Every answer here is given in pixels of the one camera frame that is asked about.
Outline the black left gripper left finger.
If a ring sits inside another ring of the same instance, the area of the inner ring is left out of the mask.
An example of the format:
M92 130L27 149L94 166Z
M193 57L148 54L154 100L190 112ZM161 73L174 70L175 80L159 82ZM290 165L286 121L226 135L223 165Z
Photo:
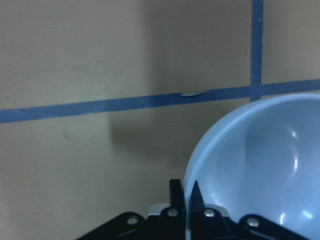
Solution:
M186 214L185 196L180 179L169 180L170 207Z

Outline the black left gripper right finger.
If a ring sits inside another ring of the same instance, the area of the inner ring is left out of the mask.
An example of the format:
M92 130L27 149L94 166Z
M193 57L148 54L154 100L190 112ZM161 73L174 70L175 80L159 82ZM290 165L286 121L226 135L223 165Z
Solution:
M199 183L196 180L194 182L191 195L189 198L188 215L191 218L194 214L203 214L205 209L204 200L201 194Z

